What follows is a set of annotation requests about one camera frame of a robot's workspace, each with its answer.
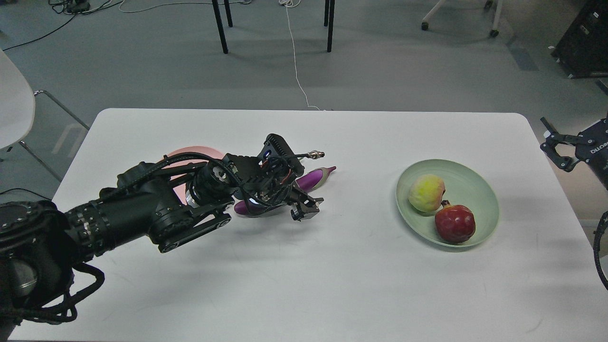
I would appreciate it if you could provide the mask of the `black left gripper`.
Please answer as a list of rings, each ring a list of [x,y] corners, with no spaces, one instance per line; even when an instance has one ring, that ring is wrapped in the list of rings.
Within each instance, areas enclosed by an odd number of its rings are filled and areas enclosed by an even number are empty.
[[[295,179],[305,170],[299,159],[268,159],[263,168],[257,156],[230,153],[222,159],[203,153],[186,156],[204,162],[195,167],[187,183],[185,197],[193,207],[252,199],[265,207],[286,203],[294,221],[311,219],[320,212],[324,198],[313,198],[295,188]]]

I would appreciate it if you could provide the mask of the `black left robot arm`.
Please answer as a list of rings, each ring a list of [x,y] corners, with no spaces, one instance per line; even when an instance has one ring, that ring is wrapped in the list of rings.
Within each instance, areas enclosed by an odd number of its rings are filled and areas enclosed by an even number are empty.
[[[24,320],[62,324],[77,316],[76,304],[104,283],[93,257],[147,236],[167,253],[225,226],[228,208],[243,200],[263,208],[291,206],[294,220],[319,212],[297,184],[300,160],[324,153],[281,153],[256,157],[178,153],[121,174],[116,188],[67,212],[48,200],[1,206],[1,326]]]

